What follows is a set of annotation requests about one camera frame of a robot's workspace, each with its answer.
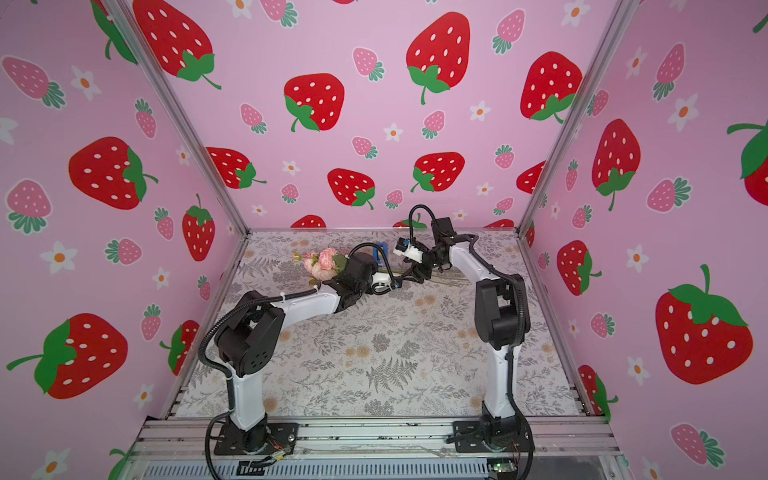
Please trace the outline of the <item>artificial pink flower bouquet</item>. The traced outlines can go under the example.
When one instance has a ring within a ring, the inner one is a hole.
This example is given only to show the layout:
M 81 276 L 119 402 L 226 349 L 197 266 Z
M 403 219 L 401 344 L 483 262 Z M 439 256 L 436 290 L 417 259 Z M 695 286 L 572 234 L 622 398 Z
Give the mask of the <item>artificial pink flower bouquet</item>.
M 451 238 L 443 239 L 438 243 L 428 248 L 424 244 L 417 242 L 413 239 L 410 240 L 414 246 L 419 247 L 423 252 L 432 249 L 435 246 L 443 246 L 449 248 L 450 253 L 450 269 L 461 271 L 468 279 L 472 281 L 478 281 L 485 277 L 488 273 L 488 269 L 485 267 L 484 260 L 474 251 L 473 247 L 463 248 L 459 244 L 453 241 Z M 363 242 L 353 247 L 347 254 L 338 251 L 334 248 L 327 248 L 321 252 L 310 252 L 308 254 L 294 256 L 294 260 L 303 264 L 307 272 L 312 277 L 311 285 L 319 289 L 323 285 L 336 288 L 335 277 L 344 269 L 347 259 L 354 253 L 368 253 L 373 255 L 373 247 L 376 247 L 376 243 Z M 378 264 L 378 272 L 384 272 L 393 276 L 399 283 L 400 287 L 406 281 L 422 284 L 424 282 L 417 282 L 413 277 L 413 263 L 406 258 L 403 261 L 408 265 L 406 270 L 399 273 L 392 269 L 390 256 L 385 261 L 385 266 L 382 267 Z M 373 290 L 372 294 L 385 294 L 389 291 L 396 289 L 384 289 L 381 291 Z

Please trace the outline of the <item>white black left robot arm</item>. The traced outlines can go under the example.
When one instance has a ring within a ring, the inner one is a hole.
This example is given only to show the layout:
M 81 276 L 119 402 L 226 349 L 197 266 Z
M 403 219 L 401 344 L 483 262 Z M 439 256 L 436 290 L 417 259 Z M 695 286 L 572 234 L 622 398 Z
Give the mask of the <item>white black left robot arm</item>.
M 315 317 L 340 313 L 365 295 L 384 295 L 402 286 L 391 269 L 379 270 L 376 259 L 357 251 L 346 258 L 342 271 L 312 288 L 278 296 L 246 292 L 205 334 L 198 349 L 200 363 L 224 374 L 227 412 L 211 420 L 221 429 L 214 447 L 217 455 L 267 455 L 292 441 L 296 426 L 274 434 L 263 405 L 262 370 L 274 356 L 279 337 L 288 326 Z

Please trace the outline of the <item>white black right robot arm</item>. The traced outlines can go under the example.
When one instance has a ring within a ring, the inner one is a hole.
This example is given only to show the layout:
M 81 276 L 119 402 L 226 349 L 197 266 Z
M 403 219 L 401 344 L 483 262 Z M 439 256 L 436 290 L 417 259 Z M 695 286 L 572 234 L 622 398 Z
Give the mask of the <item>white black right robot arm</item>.
M 426 247 L 412 239 L 421 252 L 414 271 L 428 278 L 435 269 L 460 271 L 475 286 L 474 324 L 489 355 L 488 384 L 479 419 L 463 433 L 454 425 L 446 438 L 458 450 L 482 446 L 490 451 L 515 449 L 535 452 L 531 425 L 515 401 L 516 369 L 531 318 L 527 289 L 519 274 L 504 273 L 477 250 L 479 236 L 459 234 L 449 218 L 431 221 L 435 245 Z

